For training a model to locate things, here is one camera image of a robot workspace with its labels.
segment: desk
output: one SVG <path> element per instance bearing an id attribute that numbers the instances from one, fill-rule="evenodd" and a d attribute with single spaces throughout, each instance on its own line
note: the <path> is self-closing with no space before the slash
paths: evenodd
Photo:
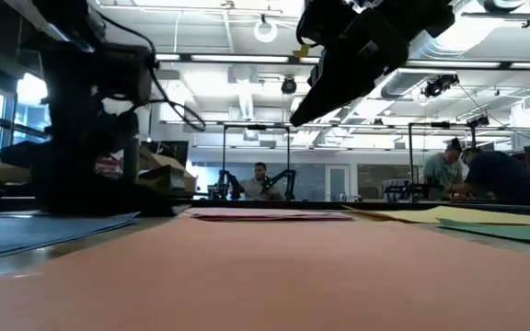
<path id="1" fill-rule="evenodd" d="M 356 218 L 357 222 L 373 222 L 366 215 L 350 215 Z M 141 222 L 117 230 L 106 232 L 103 234 L 95 234 L 85 238 L 75 239 L 59 245 L 50 245 L 43 248 L 34 249 L 28 252 L 16 254 L 8 257 L 0 258 L 0 275 L 17 272 L 24 268 L 38 266 L 44 262 L 53 260 L 57 257 L 86 249 L 95 245 L 108 242 L 113 239 L 121 238 L 125 235 L 132 234 L 144 229 L 148 229 L 159 224 L 168 222 L 173 218 L 170 217 L 156 217 L 143 218 Z M 413 224 L 429 231 L 434 231 L 440 234 L 450 235 L 459 239 L 480 243 L 483 245 L 490 245 L 498 248 L 510 249 L 513 251 L 524 252 L 530 254 L 530 244 L 525 244 L 513 240 L 506 240 L 501 238 L 489 237 L 480 234 L 463 233 L 453 230 L 441 229 L 436 224 Z"/>

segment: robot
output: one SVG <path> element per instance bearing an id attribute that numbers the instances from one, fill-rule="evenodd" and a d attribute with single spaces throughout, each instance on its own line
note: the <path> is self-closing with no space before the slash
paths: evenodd
<path id="1" fill-rule="evenodd" d="M 58 41 L 42 36 L 32 45 L 40 51 L 52 120 L 51 140 L 25 151 L 30 158 L 36 198 L 60 213 L 112 214 L 165 206 L 165 197 L 150 188 L 94 172 L 100 155 L 123 149 L 137 133 L 136 108 L 148 103 L 177 105 L 157 82 L 152 41 L 104 17 L 87 0 L 32 3 L 64 38 Z M 414 37 L 425 29 L 436 37 L 454 23 L 447 3 L 309 1 L 296 36 L 301 42 L 308 38 L 325 50 L 312 70 L 312 89 L 293 114 L 292 124 L 307 123 L 371 92 L 376 78 L 396 70 L 408 59 L 409 42 Z M 139 36 L 148 46 L 107 42 L 107 24 Z M 151 98 L 152 84 L 161 98 Z M 101 103 L 106 97 L 131 101 L 133 106 L 119 116 L 110 115 Z"/>

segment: seated man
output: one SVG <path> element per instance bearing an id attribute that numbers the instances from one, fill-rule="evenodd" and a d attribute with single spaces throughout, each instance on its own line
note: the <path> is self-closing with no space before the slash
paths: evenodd
<path id="1" fill-rule="evenodd" d="M 498 202 L 530 205 L 530 172 L 516 160 L 501 152 L 466 149 L 461 157 L 469 166 L 466 183 L 454 185 L 459 193 L 492 192 Z"/>
<path id="2" fill-rule="evenodd" d="M 255 164 L 255 176 L 251 179 L 240 181 L 240 186 L 245 190 L 246 200 L 283 201 L 282 194 L 276 186 L 273 186 L 265 193 L 261 193 L 263 190 L 263 179 L 266 174 L 267 166 L 262 162 L 257 162 Z"/>
<path id="3" fill-rule="evenodd" d="M 430 185 L 441 185 L 443 189 L 438 188 L 429 189 L 429 199 L 439 200 L 446 198 L 449 191 L 454 184 L 461 184 L 463 182 L 461 164 L 459 155 L 461 154 L 461 144 L 455 138 L 447 146 L 444 153 L 438 153 L 431 156 L 424 164 L 422 174 L 424 175 L 424 183 Z"/>

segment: security camera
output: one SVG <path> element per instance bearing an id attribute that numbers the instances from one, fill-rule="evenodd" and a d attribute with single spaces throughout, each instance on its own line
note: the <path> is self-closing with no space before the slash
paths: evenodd
<path id="1" fill-rule="evenodd" d="M 282 92 L 284 94 L 293 94 L 293 93 L 295 93 L 295 90 L 297 88 L 298 88 L 298 85 L 295 83 L 293 77 L 285 77 L 285 78 L 283 78 Z"/>

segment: white t-shirt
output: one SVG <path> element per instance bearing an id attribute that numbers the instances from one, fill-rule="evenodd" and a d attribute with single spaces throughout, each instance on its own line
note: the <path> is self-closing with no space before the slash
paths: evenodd
<path id="1" fill-rule="evenodd" d="M 267 193 L 261 193 L 263 190 L 263 181 L 255 178 L 243 179 L 240 181 L 240 186 L 245 189 L 245 200 L 256 200 L 256 201 L 269 201 L 271 200 Z M 274 185 L 271 187 L 277 195 L 279 195 L 279 189 Z"/>

